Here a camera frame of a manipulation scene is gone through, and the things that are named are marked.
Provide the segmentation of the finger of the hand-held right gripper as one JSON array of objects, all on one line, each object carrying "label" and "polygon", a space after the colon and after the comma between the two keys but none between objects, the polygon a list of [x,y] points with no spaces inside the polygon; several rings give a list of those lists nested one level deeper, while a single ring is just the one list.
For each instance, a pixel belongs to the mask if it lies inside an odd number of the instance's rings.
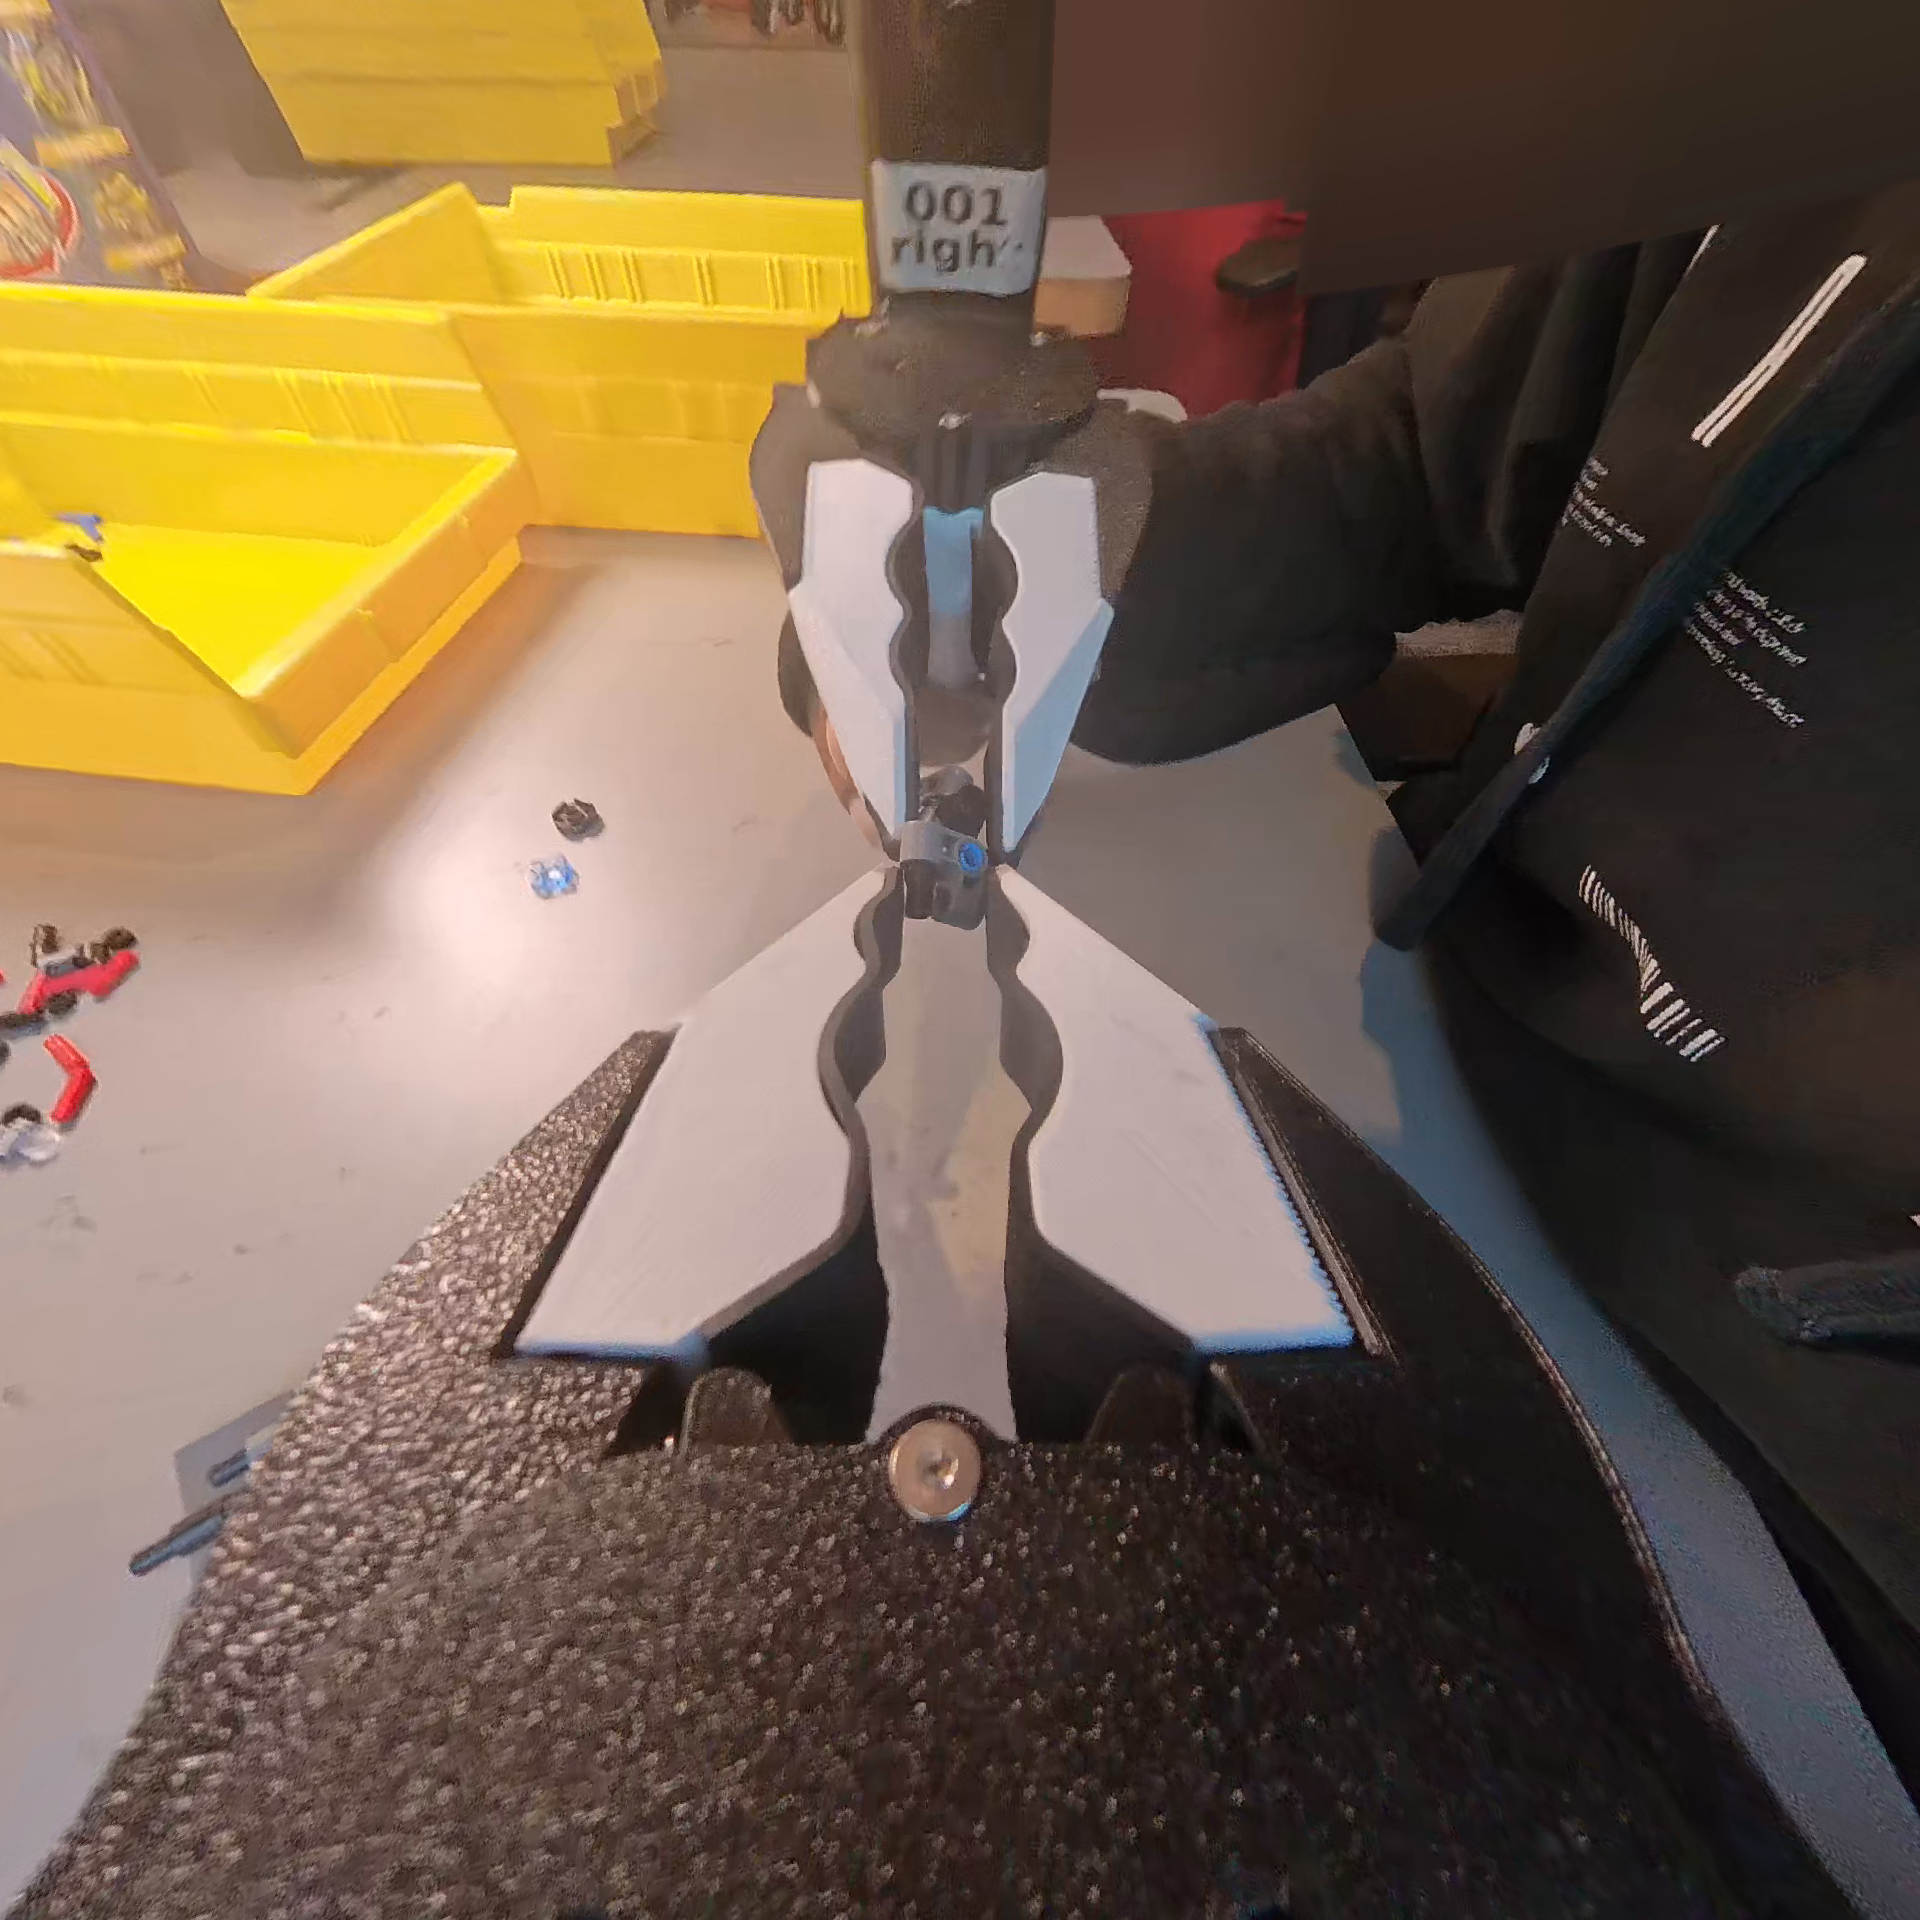
[{"label": "finger of the hand-held right gripper", "polygon": [[1055,781],[1113,608],[1100,583],[1093,479],[1031,474],[985,506],[1011,588],[995,621],[995,732],[987,739],[995,852],[1020,853]]},{"label": "finger of the hand-held right gripper", "polygon": [[916,808],[909,606],[898,583],[898,554],[916,516],[916,492],[893,468],[867,457],[813,463],[800,570],[786,594],[847,772],[896,848]]}]

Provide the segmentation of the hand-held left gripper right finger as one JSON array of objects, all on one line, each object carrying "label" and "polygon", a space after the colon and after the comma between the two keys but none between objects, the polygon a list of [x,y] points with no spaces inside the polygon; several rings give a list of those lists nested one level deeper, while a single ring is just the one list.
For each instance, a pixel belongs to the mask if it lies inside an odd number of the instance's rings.
[{"label": "hand-held left gripper right finger", "polygon": [[1138,1369],[1352,1357],[1356,1326],[1234,1086],[1222,1030],[1011,868],[985,953],[1025,1117],[1009,1160],[1005,1373],[1020,1438],[1084,1438]]}]

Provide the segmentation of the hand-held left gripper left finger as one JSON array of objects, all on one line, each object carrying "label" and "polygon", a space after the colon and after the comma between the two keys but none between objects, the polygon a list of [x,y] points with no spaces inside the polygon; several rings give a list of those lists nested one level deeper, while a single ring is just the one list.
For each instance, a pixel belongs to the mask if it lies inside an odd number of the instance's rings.
[{"label": "hand-held left gripper left finger", "polygon": [[884,1059],[895,868],[831,895],[691,1004],[537,1266],[515,1357],[762,1382],[804,1442],[857,1442],[887,1291],[857,1093]]}]

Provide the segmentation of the small black grey brick assembly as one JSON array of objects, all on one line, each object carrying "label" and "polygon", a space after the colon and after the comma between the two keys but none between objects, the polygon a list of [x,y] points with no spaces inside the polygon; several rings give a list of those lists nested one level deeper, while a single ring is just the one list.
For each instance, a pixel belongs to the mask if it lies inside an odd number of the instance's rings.
[{"label": "small black grey brick assembly", "polygon": [[915,813],[898,832],[902,912],[907,919],[973,932],[985,912],[987,799],[966,766],[922,775]]}]

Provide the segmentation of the person's right forearm black sleeve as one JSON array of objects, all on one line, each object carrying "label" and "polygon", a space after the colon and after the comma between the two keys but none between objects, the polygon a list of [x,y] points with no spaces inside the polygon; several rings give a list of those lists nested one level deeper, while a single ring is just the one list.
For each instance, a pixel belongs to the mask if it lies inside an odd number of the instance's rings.
[{"label": "person's right forearm black sleeve", "polygon": [[1167,764],[1374,684],[1418,628],[1503,610],[1447,552],[1409,338],[1260,405],[1122,410],[1144,516],[1071,741]]}]

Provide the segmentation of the person's right hand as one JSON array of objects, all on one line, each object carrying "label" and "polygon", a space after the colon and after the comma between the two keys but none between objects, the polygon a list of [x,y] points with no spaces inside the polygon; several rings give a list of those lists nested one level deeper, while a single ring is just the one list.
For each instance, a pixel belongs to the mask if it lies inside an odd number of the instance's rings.
[{"label": "person's right hand", "polygon": [[827,788],[833,793],[840,812],[844,812],[862,839],[884,857],[895,857],[896,841],[887,839],[876,826],[871,806],[857,788],[842,755],[840,743],[829,723],[827,708],[818,697],[811,672],[802,654],[798,630],[789,614],[784,615],[775,659],[775,677],[780,706],[789,723],[802,732],[826,768]]}]

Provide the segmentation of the red plastic cart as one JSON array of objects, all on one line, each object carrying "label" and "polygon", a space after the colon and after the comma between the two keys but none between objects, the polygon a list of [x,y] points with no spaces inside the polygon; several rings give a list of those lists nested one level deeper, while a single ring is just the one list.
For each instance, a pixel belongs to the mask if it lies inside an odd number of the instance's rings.
[{"label": "red plastic cart", "polygon": [[1105,390],[1160,392],[1187,417],[1294,388],[1303,303],[1289,283],[1238,294],[1216,270],[1249,241],[1294,267],[1305,216],[1278,199],[1105,214],[1131,276],[1118,334],[1091,341]]}]

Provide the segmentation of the grey panel brick assembly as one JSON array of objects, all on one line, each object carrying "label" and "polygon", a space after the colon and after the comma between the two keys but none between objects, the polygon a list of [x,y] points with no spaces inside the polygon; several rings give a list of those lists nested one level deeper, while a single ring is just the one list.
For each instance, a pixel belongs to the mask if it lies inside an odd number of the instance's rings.
[{"label": "grey panel brick assembly", "polygon": [[199,1513],[208,1502],[226,1500],[253,1475],[253,1464],[268,1449],[292,1400],[293,1391],[284,1389],[255,1402],[213,1427],[183,1442],[174,1455],[183,1515]]}]

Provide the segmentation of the open-front yellow plastic bin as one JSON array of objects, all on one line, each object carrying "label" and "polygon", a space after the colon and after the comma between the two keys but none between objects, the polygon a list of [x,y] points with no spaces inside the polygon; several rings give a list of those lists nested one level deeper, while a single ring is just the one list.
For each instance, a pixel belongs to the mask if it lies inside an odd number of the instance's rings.
[{"label": "open-front yellow plastic bin", "polygon": [[[6,414],[52,536],[3,539],[6,766],[315,786],[500,588],[533,516],[511,448]],[[103,523],[103,557],[54,516]]]}]

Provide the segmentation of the person's black printed hoodie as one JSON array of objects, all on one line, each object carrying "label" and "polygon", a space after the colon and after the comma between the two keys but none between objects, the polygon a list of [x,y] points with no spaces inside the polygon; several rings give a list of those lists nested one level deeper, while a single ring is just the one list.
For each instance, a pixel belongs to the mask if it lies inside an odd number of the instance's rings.
[{"label": "person's black printed hoodie", "polygon": [[1381,933],[1916,1767],[1916,183],[1647,254]]}]

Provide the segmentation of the yellow open storage bin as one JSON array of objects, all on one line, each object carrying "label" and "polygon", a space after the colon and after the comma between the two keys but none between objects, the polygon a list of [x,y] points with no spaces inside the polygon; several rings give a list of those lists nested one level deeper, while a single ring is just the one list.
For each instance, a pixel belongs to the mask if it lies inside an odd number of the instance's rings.
[{"label": "yellow open storage bin", "polygon": [[46,419],[504,448],[433,307],[3,283],[1,405]]}]

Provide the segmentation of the pile of small toy bricks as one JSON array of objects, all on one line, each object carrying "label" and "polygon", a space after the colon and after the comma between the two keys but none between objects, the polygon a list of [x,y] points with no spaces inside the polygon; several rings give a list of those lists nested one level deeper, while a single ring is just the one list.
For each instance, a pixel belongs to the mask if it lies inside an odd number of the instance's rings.
[{"label": "pile of small toy bricks", "polygon": [[45,1102],[5,1097],[1,1111],[3,1171],[55,1160],[85,1120],[97,1091],[97,1071],[66,1022],[85,1004],[106,1001],[137,971],[139,939],[130,924],[108,924],[92,941],[66,942],[57,924],[34,924],[28,975],[1,1013],[1,1066],[34,1042],[57,1071]]}]

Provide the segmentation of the toy robot kit box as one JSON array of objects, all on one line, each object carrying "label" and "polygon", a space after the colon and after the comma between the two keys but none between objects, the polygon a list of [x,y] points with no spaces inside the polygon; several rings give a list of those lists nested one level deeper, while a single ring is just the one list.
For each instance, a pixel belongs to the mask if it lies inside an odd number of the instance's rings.
[{"label": "toy robot kit box", "polygon": [[195,292],[201,259],[85,40],[46,2],[1,5],[1,278]]}]

